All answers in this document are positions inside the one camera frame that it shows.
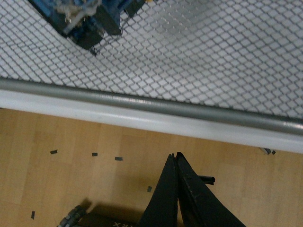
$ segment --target wire mesh fence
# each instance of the wire mesh fence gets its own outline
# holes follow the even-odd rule
[[[0,76],[303,118],[300,0],[159,0],[94,55],[0,3]]]

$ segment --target white base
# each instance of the white base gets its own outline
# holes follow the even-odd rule
[[[0,107],[303,153],[302,136],[69,99],[0,90]]]

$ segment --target gray metal pipe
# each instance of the gray metal pipe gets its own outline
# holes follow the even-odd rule
[[[0,89],[303,135],[303,119],[5,78]]]

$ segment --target robot part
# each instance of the robot part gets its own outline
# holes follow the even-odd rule
[[[107,32],[121,35],[120,16],[133,17],[145,0],[28,0],[63,37],[89,50]]]

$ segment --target hardwood floor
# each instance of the hardwood floor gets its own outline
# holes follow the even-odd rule
[[[246,226],[303,226],[301,154],[0,109],[1,226],[55,227],[81,203],[136,222],[178,151]]]

